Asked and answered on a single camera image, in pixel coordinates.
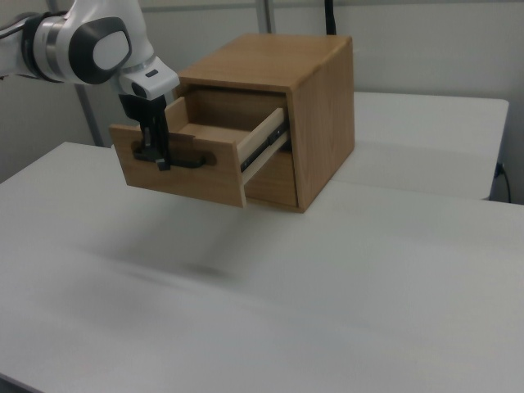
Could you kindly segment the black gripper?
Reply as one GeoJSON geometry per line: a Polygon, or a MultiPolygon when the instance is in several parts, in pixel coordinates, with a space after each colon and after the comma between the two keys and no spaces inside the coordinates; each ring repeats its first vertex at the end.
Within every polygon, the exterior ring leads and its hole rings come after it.
{"type": "Polygon", "coordinates": [[[161,95],[153,100],[132,95],[119,95],[124,113],[140,123],[142,151],[158,151],[156,164],[159,171],[170,170],[169,129],[165,118],[166,100],[161,95]]]}

